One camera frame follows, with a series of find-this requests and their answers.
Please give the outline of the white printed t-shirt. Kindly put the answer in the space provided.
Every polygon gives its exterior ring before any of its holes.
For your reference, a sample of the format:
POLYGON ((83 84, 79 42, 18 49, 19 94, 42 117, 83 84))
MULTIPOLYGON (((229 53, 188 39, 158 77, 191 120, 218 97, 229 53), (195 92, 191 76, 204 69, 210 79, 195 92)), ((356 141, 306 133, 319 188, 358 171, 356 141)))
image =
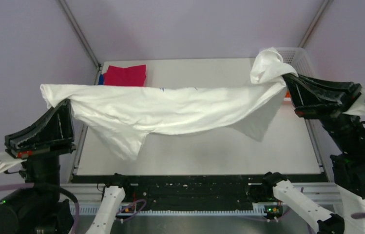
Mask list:
POLYGON ((275 48, 260 52, 247 85, 181 89, 106 85, 42 84, 48 108, 71 103, 109 150, 135 160, 148 134, 184 135, 231 127, 261 141, 286 95, 283 75, 297 71, 275 48))

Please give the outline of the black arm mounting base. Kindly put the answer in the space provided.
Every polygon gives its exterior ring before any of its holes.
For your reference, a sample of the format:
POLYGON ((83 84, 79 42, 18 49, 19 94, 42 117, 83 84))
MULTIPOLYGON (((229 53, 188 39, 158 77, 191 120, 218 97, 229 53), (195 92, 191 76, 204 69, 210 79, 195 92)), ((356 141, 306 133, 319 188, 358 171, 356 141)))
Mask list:
POLYGON ((144 211, 246 211, 254 202, 279 204, 260 184, 263 175, 74 175, 72 183, 115 185, 144 211))

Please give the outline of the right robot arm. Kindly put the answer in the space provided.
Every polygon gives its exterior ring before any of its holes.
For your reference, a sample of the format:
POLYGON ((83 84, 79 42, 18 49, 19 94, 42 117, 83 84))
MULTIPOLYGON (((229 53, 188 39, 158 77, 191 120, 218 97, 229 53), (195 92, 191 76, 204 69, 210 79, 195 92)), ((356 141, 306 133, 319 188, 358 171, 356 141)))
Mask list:
POLYGON ((283 79, 296 115, 319 120, 341 151, 330 158, 343 215, 324 209, 278 172, 265 174, 255 201, 286 203, 317 234, 365 234, 365 91, 354 82, 294 74, 283 79))

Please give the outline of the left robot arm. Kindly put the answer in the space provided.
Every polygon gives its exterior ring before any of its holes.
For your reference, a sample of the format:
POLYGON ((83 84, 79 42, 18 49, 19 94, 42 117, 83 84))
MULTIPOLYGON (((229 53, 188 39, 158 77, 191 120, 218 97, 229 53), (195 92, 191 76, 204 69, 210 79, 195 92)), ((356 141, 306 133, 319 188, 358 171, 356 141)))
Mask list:
POLYGON ((22 184, 0 186, 0 234, 74 234, 79 202, 60 185, 59 157, 75 150, 70 100, 51 107, 29 127, 4 138, 0 174, 21 165, 22 184))

